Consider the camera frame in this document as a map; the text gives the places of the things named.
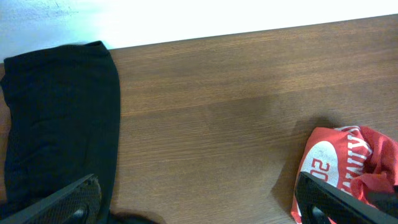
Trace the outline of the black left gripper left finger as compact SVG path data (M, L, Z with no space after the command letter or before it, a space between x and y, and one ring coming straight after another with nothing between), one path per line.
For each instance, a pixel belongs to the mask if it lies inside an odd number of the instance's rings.
M95 223L100 206L98 178L89 174L1 220L1 224Z

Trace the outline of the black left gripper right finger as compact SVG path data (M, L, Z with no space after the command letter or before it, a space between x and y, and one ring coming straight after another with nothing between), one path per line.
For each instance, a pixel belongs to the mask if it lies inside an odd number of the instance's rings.
M392 193L369 191L367 196L370 205L308 172L299 173L295 186L303 224L397 224L397 188Z

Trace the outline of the red orange t-shirt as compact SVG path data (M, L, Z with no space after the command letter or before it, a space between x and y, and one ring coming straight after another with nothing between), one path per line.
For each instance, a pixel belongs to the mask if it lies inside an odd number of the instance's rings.
M397 142L365 126L315 128L305 146L295 186L301 172L370 205L369 191L392 193L397 188ZM291 214L302 223L295 192Z

